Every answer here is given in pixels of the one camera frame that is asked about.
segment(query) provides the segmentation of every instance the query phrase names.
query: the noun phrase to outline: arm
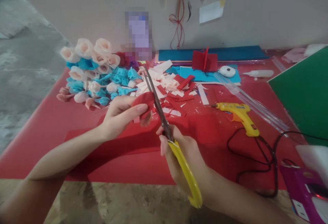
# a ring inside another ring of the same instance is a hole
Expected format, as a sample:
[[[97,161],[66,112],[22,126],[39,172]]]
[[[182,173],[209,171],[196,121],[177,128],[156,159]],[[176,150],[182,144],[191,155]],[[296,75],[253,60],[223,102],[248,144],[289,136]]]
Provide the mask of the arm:
[[[267,199],[227,180],[207,167],[199,152],[197,142],[191,137],[183,136],[176,126],[171,126],[171,129],[173,137],[179,141],[181,150],[197,180],[205,206],[245,224],[292,223],[284,212]],[[161,140],[161,155],[165,155],[174,181],[186,194],[190,195],[181,167],[167,143],[167,138],[161,135],[162,131],[162,127],[157,131]]]
[[[1,205],[0,223],[43,223],[67,173],[102,143],[115,139],[131,120],[147,110],[146,104],[131,108],[134,99],[130,96],[116,97],[101,125],[42,157],[12,196]]]

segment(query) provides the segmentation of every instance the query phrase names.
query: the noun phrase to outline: white container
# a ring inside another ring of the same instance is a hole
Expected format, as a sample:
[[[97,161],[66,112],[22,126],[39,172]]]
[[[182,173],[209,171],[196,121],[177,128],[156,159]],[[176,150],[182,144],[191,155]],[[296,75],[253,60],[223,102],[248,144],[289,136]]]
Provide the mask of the white container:
[[[273,70],[252,70],[244,74],[251,77],[271,77],[273,76]]]
[[[328,147],[322,145],[297,145],[296,150],[305,166],[316,171],[328,188]]]

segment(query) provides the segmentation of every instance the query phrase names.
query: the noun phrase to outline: purple device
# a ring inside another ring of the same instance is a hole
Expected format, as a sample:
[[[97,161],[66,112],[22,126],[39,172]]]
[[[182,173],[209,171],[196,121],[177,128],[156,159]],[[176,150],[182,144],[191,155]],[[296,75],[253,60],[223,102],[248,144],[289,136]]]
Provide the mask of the purple device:
[[[280,166],[295,213],[313,224],[328,223],[328,189],[313,170]]]

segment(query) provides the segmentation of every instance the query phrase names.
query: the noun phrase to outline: white wall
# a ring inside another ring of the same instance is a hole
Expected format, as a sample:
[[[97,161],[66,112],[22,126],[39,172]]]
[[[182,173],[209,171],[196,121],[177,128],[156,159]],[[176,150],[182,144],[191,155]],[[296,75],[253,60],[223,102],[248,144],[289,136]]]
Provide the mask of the white wall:
[[[152,19],[155,49],[169,49],[176,26],[168,20],[177,0],[28,0],[72,44],[78,38],[102,37],[114,50],[125,45],[125,15],[143,6]],[[217,0],[205,0],[203,5]],[[192,15],[184,23],[184,49],[259,44],[263,48],[328,42],[328,0],[226,0],[223,17],[199,25],[200,0],[190,0]],[[188,16],[187,1],[185,15]]]

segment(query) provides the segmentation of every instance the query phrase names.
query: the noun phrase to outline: concrete floor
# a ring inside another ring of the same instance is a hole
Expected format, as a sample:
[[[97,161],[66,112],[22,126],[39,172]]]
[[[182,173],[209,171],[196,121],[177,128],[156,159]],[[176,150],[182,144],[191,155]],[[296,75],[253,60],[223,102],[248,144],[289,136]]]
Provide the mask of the concrete floor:
[[[68,45],[26,0],[0,0],[0,154],[19,132],[65,68],[59,50]],[[19,180],[0,179],[0,205]],[[297,222],[286,192],[276,203]],[[176,186],[64,182],[47,224],[237,223],[196,210]]]

